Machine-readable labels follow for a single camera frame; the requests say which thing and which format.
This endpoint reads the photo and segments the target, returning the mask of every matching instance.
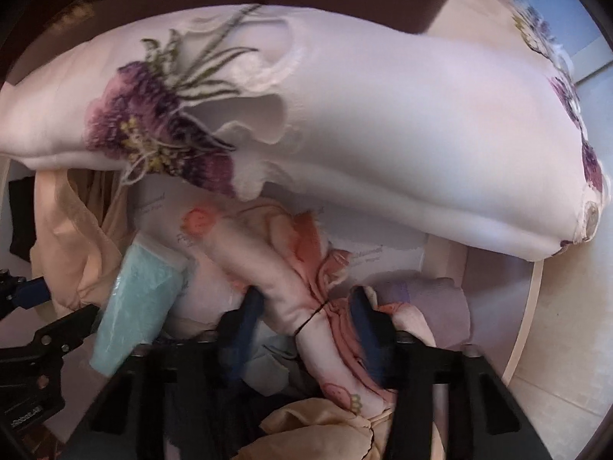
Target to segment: tile grout line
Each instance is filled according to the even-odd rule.
[[[566,399],[566,398],[563,398],[562,396],[558,396],[557,394],[551,393],[550,391],[547,391],[546,389],[543,389],[542,387],[537,386],[536,384],[533,384],[532,382],[528,382],[526,379],[523,379],[523,378],[521,378],[521,377],[519,377],[519,376],[517,376],[517,375],[514,375],[514,376],[513,376],[513,378],[516,378],[516,379],[518,379],[518,380],[520,380],[520,381],[522,381],[522,382],[525,382],[525,383],[526,383],[526,384],[528,384],[529,386],[532,386],[532,387],[534,387],[534,388],[537,388],[538,390],[540,390],[540,391],[542,391],[542,392],[544,392],[544,393],[547,393],[547,394],[549,394],[550,396],[554,396],[554,398],[561,399],[562,401],[564,401],[564,402],[568,403],[569,405],[572,405],[573,407],[578,408],[579,410],[583,410],[584,412],[587,412],[587,413],[589,413],[590,415],[593,415],[593,416],[595,416],[595,417],[597,417],[597,418],[603,418],[603,417],[604,417],[603,415],[600,415],[600,414],[595,413],[595,412],[593,412],[593,411],[591,411],[591,410],[588,410],[588,409],[586,409],[586,408],[584,408],[584,407],[582,407],[582,406],[580,406],[580,405],[578,405],[578,404],[576,404],[576,403],[573,403],[573,402],[572,402],[572,401],[570,401],[569,399]]]

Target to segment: white garment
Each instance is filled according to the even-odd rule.
[[[118,67],[143,59],[142,38],[166,42],[169,29],[191,30],[182,55],[194,57],[236,10],[143,19],[5,85],[0,152],[32,169],[124,167],[85,150],[90,101]],[[530,261],[591,238],[608,190],[585,182],[580,131],[542,69],[518,56],[282,7],[248,18],[228,45],[260,49],[218,75],[246,98],[204,102],[191,114],[238,147],[239,199],[274,181]]]

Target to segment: tan cloth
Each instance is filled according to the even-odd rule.
[[[36,173],[32,272],[45,277],[58,316],[108,300],[132,238],[119,177],[90,170]]]
[[[241,448],[233,460],[379,460],[391,425],[391,410],[369,420],[327,399],[304,399],[264,419],[260,427],[268,436]],[[442,460],[436,427],[432,445],[431,459]]]

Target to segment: plastic wrapping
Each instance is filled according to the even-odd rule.
[[[128,248],[98,328],[91,366],[111,376],[138,344],[160,332],[184,283],[188,259],[139,233]]]

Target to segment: lavender cloth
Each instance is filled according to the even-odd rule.
[[[439,348],[450,348],[470,337],[470,312],[464,292],[450,278],[413,276],[374,284],[379,305],[409,302],[424,315]]]

